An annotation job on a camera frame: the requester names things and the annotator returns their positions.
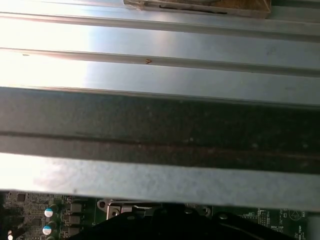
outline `motherboard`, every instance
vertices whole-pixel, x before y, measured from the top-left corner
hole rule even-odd
[[[65,240],[107,219],[106,212],[99,209],[100,198],[10,191],[3,202],[7,213],[4,221],[15,232],[13,238],[9,229],[9,240]],[[208,218],[229,212],[297,240],[308,239],[308,215],[304,211],[186,205]]]
[[[106,220],[98,198],[10,191],[4,196],[7,222],[23,229],[17,240],[63,240]]]

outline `metal bar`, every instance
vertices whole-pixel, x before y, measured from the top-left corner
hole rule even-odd
[[[116,27],[75,27],[15,19],[0,19],[0,25],[10,26],[2,30],[0,39],[0,46],[9,49],[157,56],[306,69],[320,66],[318,43]]]
[[[14,88],[0,89],[0,102],[0,136],[8,136],[0,152],[313,174],[320,169],[317,107]]]
[[[282,104],[320,104],[318,70],[184,59],[170,61],[143,56],[119,56],[121,63],[108,63],[96,62],[101,61],[101,58],[102,61],[107,61],[106,56],[101,54],[87,55],[91,57],[91,61],[81,61],[79,58],[68,60],[68,57],[64,59],[64,53],[58,54],[58,58],[33,56],[34,52],[29,54],[30,52],[22,50],[20,53],[2,55],[2,87],[46,87],[61,91],[71,88],[83,92],[115,91]],[[109,61],[115,61],[115,58],[112,57]]]
[[[0,188],[55,194],[318,211],[317,175],[0,154]]]

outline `metal rail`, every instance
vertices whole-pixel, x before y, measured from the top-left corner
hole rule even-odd
[[[319,210],[319,1],[0,9],[1,189]]]
[[[273,6],[267,20],[140,11],[119,0],[0,7],[1,86],[320,103],[316,7]]]

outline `electrolytic capacitor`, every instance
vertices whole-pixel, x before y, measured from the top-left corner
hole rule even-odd
[[[57,223],[55,221],[48,222],[42,229],[42,233],[46,236],[51,235],[57,229]]]
[[[59,208],[56,204],[52,204],[44,210],[44,215],[47,218],[51,218],[54,214],[57,214]]]

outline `brown object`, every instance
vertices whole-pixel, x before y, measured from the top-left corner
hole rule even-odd
[[[124,0],[124,4],[144,7],[229,14],[266,18],[271,13],[271,0]]]

